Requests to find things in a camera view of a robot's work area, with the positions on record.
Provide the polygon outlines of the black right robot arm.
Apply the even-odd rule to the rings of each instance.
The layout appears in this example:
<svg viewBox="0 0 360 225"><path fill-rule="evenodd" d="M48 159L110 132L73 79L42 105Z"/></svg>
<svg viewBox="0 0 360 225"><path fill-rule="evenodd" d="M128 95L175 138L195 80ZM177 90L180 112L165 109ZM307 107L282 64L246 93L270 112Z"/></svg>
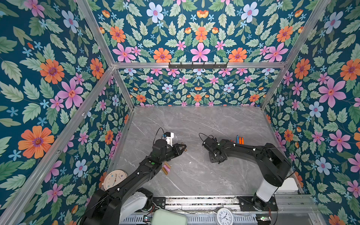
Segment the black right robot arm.
<svg viewBox="0 0 360 225"><path fill-rule="evenodd" d="M202 146L209 152L212 163L221 164L228 158L239 158L257 164L262 174L262 182L249 205L257 211L270 209L269 201L288 177L291 164L286 156L271 143L251 146L214 137L207 137Z"/></svg>

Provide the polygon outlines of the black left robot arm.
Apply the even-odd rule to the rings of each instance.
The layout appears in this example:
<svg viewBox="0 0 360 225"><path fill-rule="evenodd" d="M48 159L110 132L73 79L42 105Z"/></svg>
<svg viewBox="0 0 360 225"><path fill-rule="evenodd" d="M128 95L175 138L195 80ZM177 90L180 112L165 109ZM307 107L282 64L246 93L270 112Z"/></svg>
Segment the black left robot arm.
<svg viewBox="0 0 360 225"><path fill-rule="evenodd" d="M152 152L131 175L108 190L99 189L92 196L79 224L118 225L135 211L143 209L148 200L133 210L126 206L125 202L134 197L136 192L145 198L152 198L152 194L142 188L142 185L160 172L163 163L182 155L186 147L185 144L179 143L170 145L164 139L156 140L152 146Z"/></svg>

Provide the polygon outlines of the mustard brown pen cap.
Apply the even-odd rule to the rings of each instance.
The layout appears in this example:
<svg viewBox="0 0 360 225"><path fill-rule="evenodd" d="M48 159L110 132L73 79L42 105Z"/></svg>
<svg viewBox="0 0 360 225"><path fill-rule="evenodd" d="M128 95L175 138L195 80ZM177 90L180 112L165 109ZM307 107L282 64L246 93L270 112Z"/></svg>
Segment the mustard brown pen cap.
<svg viewBox="0 0 360 225"><path fill-rule="evenodd" d="M165 175L168 175L168 171L164 167L162 167L162 171Z"/></svg>

